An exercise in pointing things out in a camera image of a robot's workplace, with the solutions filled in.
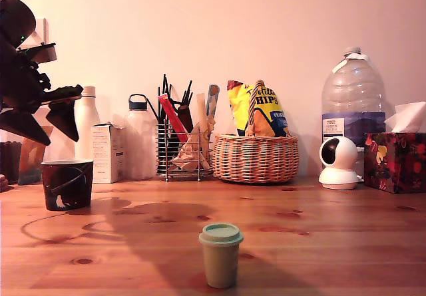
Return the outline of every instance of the large plastic water jug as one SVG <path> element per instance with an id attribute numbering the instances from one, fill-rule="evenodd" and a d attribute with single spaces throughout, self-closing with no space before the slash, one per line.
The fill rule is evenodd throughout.
<path id="1" fill-rule="evenodd" d="M 322 92 L 322 140 L 350 138 L 358 149 L 355 165 L 363 182 L 365 133 L 385 132 L 383 80 L 359 47 L 346 49 L 344 60 L 331 72 Z"/>

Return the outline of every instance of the jug label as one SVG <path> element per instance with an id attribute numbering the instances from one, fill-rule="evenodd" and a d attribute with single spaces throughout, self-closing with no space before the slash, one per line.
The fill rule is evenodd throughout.
<path id="1" fill-rule="evenodd" d="M 322 129 L 323 141 L 334 136 L 345 136 L 345 118 L 323 118 Z"/>
<path id="2" fill-rule="evenodd" d="M 333 136 L 350 138 L 364 147 L 365 133 L 386 132 L 384 112 L 340 112 L 322 115 L 323 141 Z"/>

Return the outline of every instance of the wood grain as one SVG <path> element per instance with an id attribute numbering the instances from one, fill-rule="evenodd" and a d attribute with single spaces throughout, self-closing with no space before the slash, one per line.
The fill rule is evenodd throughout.
<path id="1" fill-rule="evenodd" d="M 426 195 L 359 186 L 94 184 L 92 206 L 45 208 L 41 185 L 1 200 L 1 294 L 426 295 Z M 238 285 L 206 285 L 198 234 L 244 233 Z"/>

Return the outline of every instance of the wire basket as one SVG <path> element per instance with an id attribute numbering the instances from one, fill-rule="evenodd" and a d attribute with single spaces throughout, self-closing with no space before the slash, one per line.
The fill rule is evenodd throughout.
<path id="1" fill-rule="evenodd" d="M 254 131 L 255 96 L 263 84 L 259 80 L 250 97 L 249 126 Z M 212 160 L 214 174 L 222 180 L 241 183 L 281 183 L 299 170 L 298 138 L 271 136 L 216 135 Z"/>
<path id="2" fill-rule="evenodd" d="M 196 142 L 187 142 L 191 144 L 195 150 L 190 151 L 193 154 L 193 159 L 185 160 L 188 165 L 194 166 L 191 169 L 179 169 L 173 164 L 173 158 L 175 158 L 180 150 L 182 149 L 182 143 L 179 140 L 179 134 L 185 134 L 191 139 L 192 135 L 197 135 Z M 168 182 L 169 178 L 191 178 L 197 177 L 200 181 L 203 177 L 213 174 L 213 168 L 211 165 L 212 150 L 209 147 L 209 157 L 206 158 L 206 162 L 210 166 L 209 168 L 203 168 L 202 166 L 202 155 L 197 149 L 201 149 L 201 137 L 203 134 L 198 128 L 197 132 L 192 133 L 177 133 L 173 130 L 172 125 L 169 123 L 167 117 L 164 120 L 164 124 L 158 124 L 156 128 L 156 143 L 157 143 L 157 172 L 156 175 L 165 178 Z"/>

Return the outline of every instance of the dark patterned cup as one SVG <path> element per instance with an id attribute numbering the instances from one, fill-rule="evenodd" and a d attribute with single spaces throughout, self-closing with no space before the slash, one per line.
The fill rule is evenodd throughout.
<path id="1" fill-rule="evenodd" d="M 67 211 L 91 205 L 93 160 L 41 163 L 41 177 L 49 211 Z"/>

